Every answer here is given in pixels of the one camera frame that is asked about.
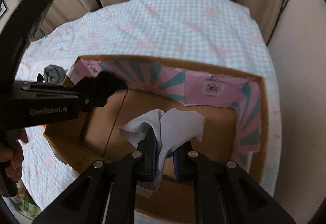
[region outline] finger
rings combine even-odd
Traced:
[[[18,134],[18,139],[22,140],[25,143],[28,143],[28,137],[25,129],[21,129]]]
[[[11,160],[13,157],[13,152],[11,149],[0,144],[0,162],[6,162]]]
[[[16,169],[24,161],[24,155],[22,153],[22,146],[17,142],[17,147],[14,150],[14,154],[11,159],[11,166]]]
[[[8,166],[6,169],[6,175],[11,178],[13,181],[19,180],[22,176],[22,164],[20,164],[16,169],[12,166]]]

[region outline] gray cloth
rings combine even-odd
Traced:
[[[60,66],[49,65],[44,68],[43,77],[45,83],[60,85],[63,79],[66,77],[66,73]]]
[[[204,117],[194,111],[179,111],[173,108],[165,113],[156,109],[122,126],[120,135],[137,147],[138,142],[145,138],[149,126],[153,128],[158,143],[159,160],[153,183],[154,190],[158,190],[166,157],[189,139],[202,141]],[[150,189],[147,184],[142,183],[141,186]]]

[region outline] silver rivet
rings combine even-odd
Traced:
[[[134,151],[132,154],[131,154],[134,158],[139,158],[141,157],[142,153],[138,150]]]
[[[196,158],[198,156],[198,152],[194,151],[194,150],[189,151],[188,156],[191,157],[191,158]]]
[[[94,168],[98,169],[101,168],[104,165],[104,162],[101,160],[98,160],[96,162],[93,163]]]
[[[235,167],[237,167],[237,164],[234,161],[228,161],[226,163],[226,166],[229,167],[230,169],[234,169]]]

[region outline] picture frame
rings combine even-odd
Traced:
[[[6,11],[8,10],[6,4],[4,2],[1,3],[0,5],[0,20],[3,17],[3,15],[6,13]]]

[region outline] bedsheet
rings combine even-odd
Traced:
[[[264,77],[269,136],[261,186],[273,195],[281,152],[276,76],[257,23],[246,7],[229,0],[132,0],[111,5],[61,25],[31,43],[17,79],[36,80],[43,68],[69,69],[78,55],[137,54],[221,65]],[[22,180],[44,209],[74,179],[58,161],[41,126],[27,128]],[[162,223],[136,213],[135,223]]]

